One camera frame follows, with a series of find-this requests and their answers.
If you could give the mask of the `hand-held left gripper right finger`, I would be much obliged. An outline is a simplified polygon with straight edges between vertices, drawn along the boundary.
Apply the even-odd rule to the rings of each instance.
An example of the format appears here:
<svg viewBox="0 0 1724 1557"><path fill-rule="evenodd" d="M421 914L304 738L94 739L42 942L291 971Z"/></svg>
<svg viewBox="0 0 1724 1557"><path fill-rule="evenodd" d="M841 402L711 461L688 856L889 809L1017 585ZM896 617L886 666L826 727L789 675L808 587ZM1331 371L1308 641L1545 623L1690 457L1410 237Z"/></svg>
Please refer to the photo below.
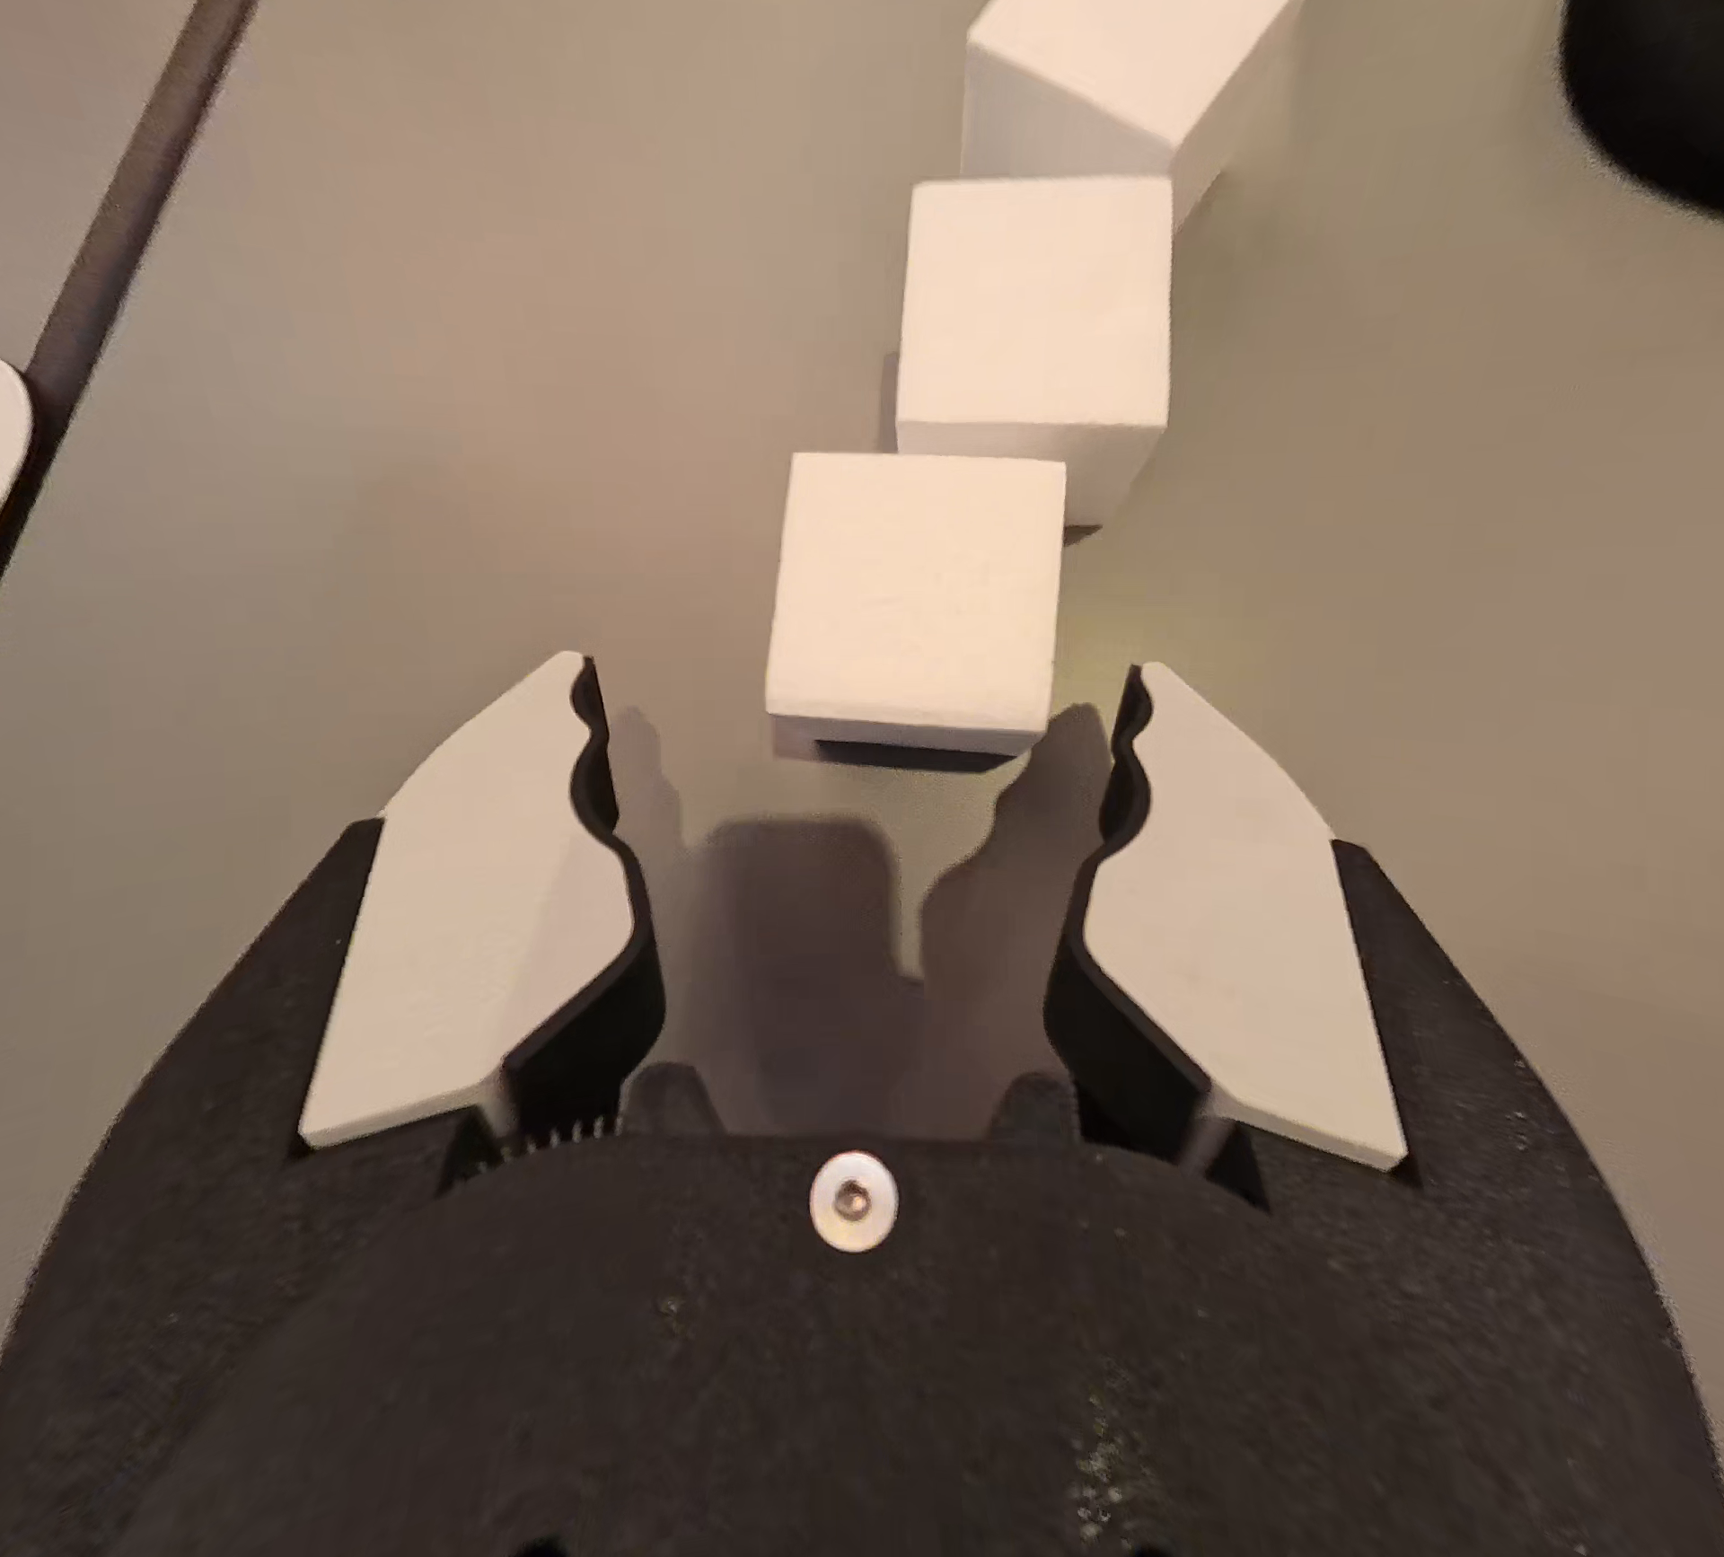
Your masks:
<svg viewBox="0 0 1724 1557"><path fill-rule="evenodd" d="M1326 817L1166 662L1126 673L1045 985L1085 1134L1207 1174L1239 1131L1410 1154Z"/></svg>

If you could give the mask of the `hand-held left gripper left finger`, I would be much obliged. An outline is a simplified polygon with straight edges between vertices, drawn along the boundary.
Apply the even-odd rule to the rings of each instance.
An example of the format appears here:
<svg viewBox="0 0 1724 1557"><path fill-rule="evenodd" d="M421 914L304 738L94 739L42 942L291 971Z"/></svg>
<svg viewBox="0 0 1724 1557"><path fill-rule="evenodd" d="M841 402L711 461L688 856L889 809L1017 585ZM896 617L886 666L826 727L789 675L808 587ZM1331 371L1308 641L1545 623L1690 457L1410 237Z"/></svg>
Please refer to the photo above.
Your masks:
<svg viewBox="0 0 1724 1557"><path fill-rule="evenodd" d="M385 802L300 1111L309 1149L465 1113L507 1145L616 1113L667 996L609 739L597 664L562 650Z"/></svg>

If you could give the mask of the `white hard foam cube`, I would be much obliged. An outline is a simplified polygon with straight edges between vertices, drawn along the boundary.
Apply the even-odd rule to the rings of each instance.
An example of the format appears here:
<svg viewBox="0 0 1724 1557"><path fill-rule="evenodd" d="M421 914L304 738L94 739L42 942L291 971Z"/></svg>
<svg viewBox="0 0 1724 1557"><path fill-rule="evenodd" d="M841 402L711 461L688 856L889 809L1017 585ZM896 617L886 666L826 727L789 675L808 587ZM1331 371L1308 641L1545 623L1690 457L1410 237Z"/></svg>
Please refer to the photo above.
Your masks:
<svg viewBox="0 0 1724 1557"><path fill-rule="evenodd" d="M1067 524L1107 524L1169 422L1173 240L1164 176L916 184L896 450L1063 465Z"/></svg>
<svg viewBox="0 0 1724 1557"><path fill-rule="evenodd" d="M799 743L1015 757L1053 711L1067 468L790 457L764 705Z"/></svg>
<svg viewBox="0 0 1724 1557"><path fill-rule="evenodd" d="M959 174L1148 176L1182 228L1234 159L1306 0L988 0L965 34Z"/></svg>

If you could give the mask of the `black padded wrist rest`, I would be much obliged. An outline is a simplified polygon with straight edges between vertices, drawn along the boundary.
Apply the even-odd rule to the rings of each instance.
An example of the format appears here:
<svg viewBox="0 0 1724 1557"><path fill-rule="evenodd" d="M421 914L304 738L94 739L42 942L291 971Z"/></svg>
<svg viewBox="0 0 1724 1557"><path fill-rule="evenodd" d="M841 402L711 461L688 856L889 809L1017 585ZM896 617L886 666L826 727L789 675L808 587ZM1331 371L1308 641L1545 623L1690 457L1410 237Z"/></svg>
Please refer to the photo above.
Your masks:
<svg viewBox="0 0 1724 1557"><path fill-rule="evenodd" d="M1561 77L1608 161L1721 215L1723 0L1563 0Z"/></svg>

